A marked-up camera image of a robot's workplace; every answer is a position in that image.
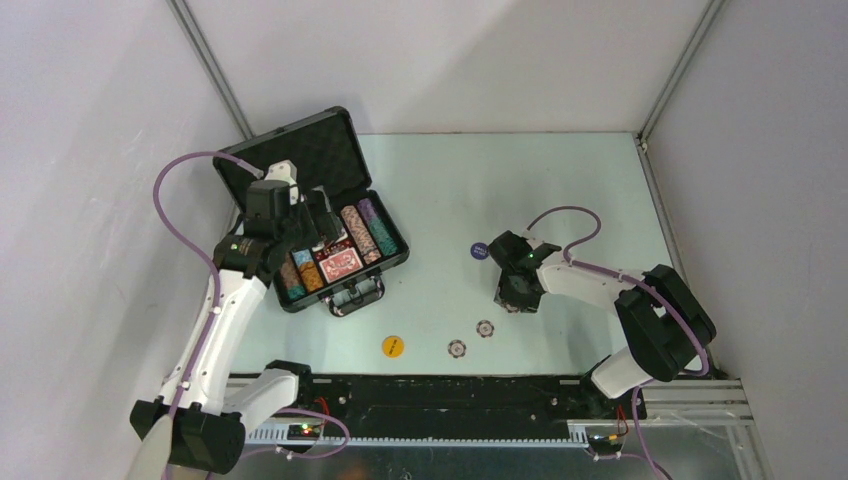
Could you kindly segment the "blue small blind button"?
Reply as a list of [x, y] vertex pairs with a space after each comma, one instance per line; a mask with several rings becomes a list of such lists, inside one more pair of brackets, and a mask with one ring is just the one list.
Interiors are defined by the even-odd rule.
[[484, 242], [473, 243], [469, 253], [475, 260], [479, 261], [486, 260], [490, 256], [488, 245]]

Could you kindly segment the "red playing card deck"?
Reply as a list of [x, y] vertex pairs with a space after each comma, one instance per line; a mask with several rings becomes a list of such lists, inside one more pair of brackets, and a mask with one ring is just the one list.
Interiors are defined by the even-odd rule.
[[331, 284], [362, 270], [364, 264], [354, 248], [346, 248], [329, 254], [318, 262], [318, 266], [324, 279]]

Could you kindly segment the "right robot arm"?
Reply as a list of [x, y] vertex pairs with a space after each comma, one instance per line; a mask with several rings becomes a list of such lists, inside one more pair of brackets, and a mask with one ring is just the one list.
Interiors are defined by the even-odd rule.
[[669, 382], [699, 359], [716, 327], [679, 273], [613, 270], [579, 261], [561, 247], [506, 231], [488, 246], [500, 269], [495, 301], [512, 313], [537, 312], [545, 294], [568, 296], [617, 316], [627, 345], [589, 373], [593, 387], [616, 399], [650, 381]]

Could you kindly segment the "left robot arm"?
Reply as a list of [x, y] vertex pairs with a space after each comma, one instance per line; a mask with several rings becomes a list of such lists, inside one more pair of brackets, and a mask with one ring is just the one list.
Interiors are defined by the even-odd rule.
[[289, 253], [338, 238], [339, 221], [322, 188], [258, 180], [246, 194], [243, 231], [228, 234], [204, 259], [208, 290], [179, 363], [152, 401], [139, 400], [130, 422], [142, 440], [128, 478], [160, 479], [168, 466], [226, 474], [248, 432], [297, 397], [300, 377], [263, 371], [238, 393], [226, 385], [241, 339]]

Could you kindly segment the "black poker set case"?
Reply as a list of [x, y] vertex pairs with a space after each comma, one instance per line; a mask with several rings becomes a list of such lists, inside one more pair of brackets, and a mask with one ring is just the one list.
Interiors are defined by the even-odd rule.
[[296, 313], [319, 301], [344, 317], [385, 293], [409, 248], [385, 209], [349, 112], [332, 107], [213, 155], [242, 226], [215, 247], [222, 273], [274, 289]]

